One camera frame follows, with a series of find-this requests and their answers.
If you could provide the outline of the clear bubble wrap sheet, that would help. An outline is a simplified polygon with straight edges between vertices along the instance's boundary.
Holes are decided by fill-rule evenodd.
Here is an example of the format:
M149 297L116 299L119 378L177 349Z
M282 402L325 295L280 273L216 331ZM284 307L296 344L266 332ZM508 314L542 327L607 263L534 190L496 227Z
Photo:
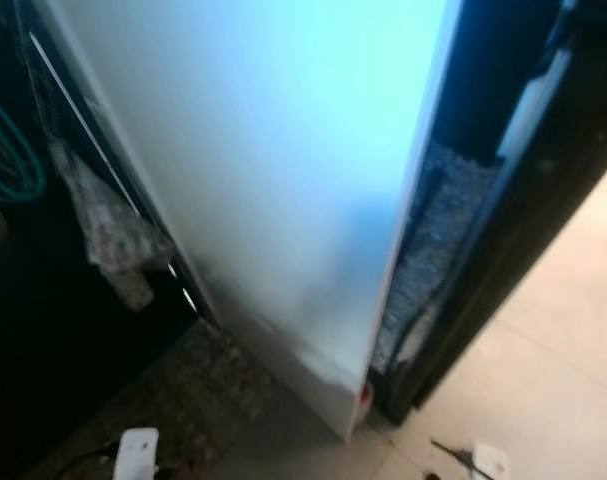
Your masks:
M444 283L498 173L492 160L460 155L440 143L428 146L382 308L373 371L385 374L393 365L400 337Z

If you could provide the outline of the patterned brown floor rug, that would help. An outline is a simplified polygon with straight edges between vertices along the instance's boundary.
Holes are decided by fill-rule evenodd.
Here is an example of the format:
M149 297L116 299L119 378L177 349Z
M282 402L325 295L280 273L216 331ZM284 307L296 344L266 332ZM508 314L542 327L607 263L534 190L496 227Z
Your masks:
M137 380L79 422L20 480L110 480L92 451L131 428L157 428L162 480L202 480L274 396L274 379L229 335L198 323Z

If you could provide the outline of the black tall cabinet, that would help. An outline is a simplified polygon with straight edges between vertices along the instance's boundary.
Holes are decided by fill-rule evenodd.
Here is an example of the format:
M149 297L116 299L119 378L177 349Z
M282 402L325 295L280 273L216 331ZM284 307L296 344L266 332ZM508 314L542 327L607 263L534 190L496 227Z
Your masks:
M463 0L428 137L499 173L385 374L403 425L443 383L607 170L607 0Z

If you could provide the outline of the patterned clear plastic bag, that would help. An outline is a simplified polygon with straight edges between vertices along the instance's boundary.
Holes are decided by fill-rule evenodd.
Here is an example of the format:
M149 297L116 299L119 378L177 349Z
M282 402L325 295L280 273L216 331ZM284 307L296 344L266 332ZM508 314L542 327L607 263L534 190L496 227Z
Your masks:
M155 300L155 292L146 273L169 265L175 244L66 143L52 141L48 151L73 201L89 264L97 266L126 308L134 312L147 308Z

